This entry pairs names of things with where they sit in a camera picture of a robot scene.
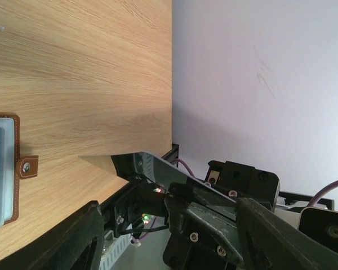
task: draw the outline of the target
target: white wall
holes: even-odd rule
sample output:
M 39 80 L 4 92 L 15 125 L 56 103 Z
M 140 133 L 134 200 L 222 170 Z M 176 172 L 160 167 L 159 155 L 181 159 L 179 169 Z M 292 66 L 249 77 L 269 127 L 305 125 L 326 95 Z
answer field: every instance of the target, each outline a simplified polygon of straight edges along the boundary
M 173 141 L 315 194 L 338 179 L 338 0 L 174 0 Z M 338 189 L 326 197 L 336 200 Z

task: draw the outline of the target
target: plastic container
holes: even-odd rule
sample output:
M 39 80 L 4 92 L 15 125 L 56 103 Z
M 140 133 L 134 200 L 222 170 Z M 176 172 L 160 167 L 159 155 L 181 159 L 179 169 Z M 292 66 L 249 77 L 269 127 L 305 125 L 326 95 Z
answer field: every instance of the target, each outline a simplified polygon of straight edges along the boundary
M 11 219 L 14 199 L 14 121 L 0 118 L 0 226 Z

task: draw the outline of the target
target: black wire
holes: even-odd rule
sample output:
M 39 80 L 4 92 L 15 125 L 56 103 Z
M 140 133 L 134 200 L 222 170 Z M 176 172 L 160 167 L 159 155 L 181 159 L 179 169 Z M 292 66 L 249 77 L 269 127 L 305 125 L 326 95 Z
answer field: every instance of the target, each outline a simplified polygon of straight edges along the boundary
M 166 230 L 168 229 L 169 226 L 168 225 L 164 225 L 164 226 L 159 226 L 157 228 L 151 228 L 151 229 L 145 229 L 145 228 L 138 228 L 138 229 L 127 229 L 126 231 L 120 232 L 121 235 L 128 235 L 130 233 L 138 233 L 138 232 L 158 232 L 158 231 L 162 231 L 162 230 Z

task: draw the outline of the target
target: screw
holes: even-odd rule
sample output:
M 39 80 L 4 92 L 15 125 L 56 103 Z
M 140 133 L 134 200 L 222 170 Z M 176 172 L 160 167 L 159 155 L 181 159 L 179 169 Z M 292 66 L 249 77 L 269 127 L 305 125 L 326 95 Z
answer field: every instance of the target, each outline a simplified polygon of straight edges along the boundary
M 218 252 L 219 256 L 222 256 L 222 257 L 226 256 L 226 252 L 221 246 L 218 246 L 216 248 L 216 252 Z
M 108 247 L 106 246 L 106 244 L 104 244 L 103 246 L 103 251 L 101 252 L 101 254 L 104 254 L 107 251 Z
M 238 192 L 235 190 L 231 190 L 228 192 L 228 196 L 229 197 L 237 197 L 238 196 Z
M 258 178 L 259 178 L 259 180 L 261 180 L 261 181 L 267 181 L 267 180 L 268 180 L 268 175 L 267 175 L 266 172 L 260 172 L 260 173 L 258 174 Z
M 23 172 L 28 173 L 30 170 L 30 163 L 26 162 L 23 166 Z
M 331 225 L 328 227 L 327 232 L 329 236 L 338 239 L 338 226 L 337 225 Z
M 121 215 L 118 216 L 118 218 L 117 218 L 117 225 L 123 224 L 123 223 L 124 223 L 124 218 Z
M 169 265 L 171 268 L 176 268 L 179 265 L 179 259 L 177 257 L 171 257 L 169 260 Z
M 197 232 L 192 232 L 190 234 L 189 238 L 190 238 L 191 242 L 196 243 L 199 240 L 199 234 Z
M 214 177 L 209 178 L 209 183 L 210 184 L 215 184 L 216 180 Z

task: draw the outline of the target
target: stitching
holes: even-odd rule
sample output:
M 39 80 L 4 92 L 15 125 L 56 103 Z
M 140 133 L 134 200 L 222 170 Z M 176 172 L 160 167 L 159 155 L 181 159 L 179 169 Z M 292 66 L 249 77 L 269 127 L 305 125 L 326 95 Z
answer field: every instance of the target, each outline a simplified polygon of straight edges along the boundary
M 14 121 L 14 134 L 15 134 L 15 138 L 14 138 L 14 158 L 15 158 L 15 164 L 14 164 L 14 169 L 15 169 L 15 165 L 16 163 L 19 161 L 19 159 L 17 158 L 18 155 L 20 154 L 20 147 L 19 147 L 19 143 L 20 143 L 20 138 L 19 138 L 19 131 L 17 128 L 17 116 L 9 116 L 9 115 L 0 115 L 0 118 L 11 118 Z M 13 207 L 13 212 L 12 212 L 12 217 L 11 219 L 5 221 L 5 224 L 10 223 L 10 221 L 15 220 L 18 216 L 19 216 L 19 179 L 18 179 L 18 175 L 15 172 L 14 175 L 14 207 Z
M 35 176 L 38 176 L 38 174 L 31 174 L 31 175 L 28 175 L 28 176 L 22 176 L 21 179 L 26 179 L 26 178 L 30 178 L 30 177 L 35 177 Z

